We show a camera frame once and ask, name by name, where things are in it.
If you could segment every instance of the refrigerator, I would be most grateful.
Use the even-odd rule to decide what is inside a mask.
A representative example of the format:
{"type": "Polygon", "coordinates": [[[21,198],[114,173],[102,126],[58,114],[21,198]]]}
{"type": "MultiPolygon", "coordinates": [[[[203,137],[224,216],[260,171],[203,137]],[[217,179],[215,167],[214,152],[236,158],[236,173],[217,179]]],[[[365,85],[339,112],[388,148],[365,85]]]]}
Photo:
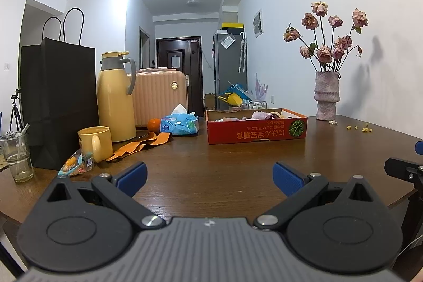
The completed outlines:
{"type": "Polygon", "coordinates": [[[242,63],[241,73],[238,72],[241,55],[241,35],[234,35],[235,42],[225,48],[220,42],[227,37],[226,34],[215,34],[213,37],[214,57],[214,94],[216,95],[216,110],[229,110],[227,103],[217,97],[232,83],[241,84],[247,90],[247,66],[244,72],[242,63]]]}

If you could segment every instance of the yellow thermos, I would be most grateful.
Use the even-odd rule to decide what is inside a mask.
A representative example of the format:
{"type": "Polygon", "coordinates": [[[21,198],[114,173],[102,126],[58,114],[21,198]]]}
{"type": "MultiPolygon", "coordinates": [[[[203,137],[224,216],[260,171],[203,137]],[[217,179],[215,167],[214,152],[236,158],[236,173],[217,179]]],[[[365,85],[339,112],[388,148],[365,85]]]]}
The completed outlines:
{"type": "Polygon", "coordinates": [[[122,59],[127,54],[129,52],[103,53],[97,81],[100,125],[110,128],[113,142],[130,140],[137,135],[132,101],[136,67],[134,59],[122,59]],[[123,67],[127,62],[131,63],[131,80],[123,67]]]}

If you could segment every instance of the orange fruit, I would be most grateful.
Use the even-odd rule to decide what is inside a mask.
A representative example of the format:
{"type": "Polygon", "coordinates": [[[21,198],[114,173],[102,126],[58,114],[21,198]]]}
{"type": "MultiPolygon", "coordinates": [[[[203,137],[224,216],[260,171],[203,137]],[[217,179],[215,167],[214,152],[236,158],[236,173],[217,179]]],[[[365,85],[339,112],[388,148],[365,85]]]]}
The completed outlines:
{"type": "Polygon", "coordinates": [[[147,129],[150,132],[155,132],[156,134],[160,133],[160,119],[151,119],[147,123],[147,129]]]}

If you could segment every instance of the yellow mug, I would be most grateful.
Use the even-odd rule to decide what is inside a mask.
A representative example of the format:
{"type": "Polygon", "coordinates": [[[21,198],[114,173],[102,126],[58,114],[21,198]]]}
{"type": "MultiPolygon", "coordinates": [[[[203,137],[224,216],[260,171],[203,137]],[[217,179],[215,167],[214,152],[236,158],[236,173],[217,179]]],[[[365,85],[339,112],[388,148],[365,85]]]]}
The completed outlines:
{"type": "Polygon", "coordinates": [[[97,126],[78,131],[82,154],[92,153],[99,163],[113,154],[112,137],[109,127],[97,126]]]}

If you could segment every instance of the thermos lid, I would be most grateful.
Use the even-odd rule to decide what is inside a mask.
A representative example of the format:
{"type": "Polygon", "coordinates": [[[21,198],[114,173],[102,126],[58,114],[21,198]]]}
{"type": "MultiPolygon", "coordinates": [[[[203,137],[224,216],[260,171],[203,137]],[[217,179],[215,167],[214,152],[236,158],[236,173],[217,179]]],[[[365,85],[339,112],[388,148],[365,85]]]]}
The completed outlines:
{"type": "Polygon", "coordinates": [[[122,55],[128,55],[129,52],[105,52],[102,54],[102,58],[114,58],[122,55]]]}

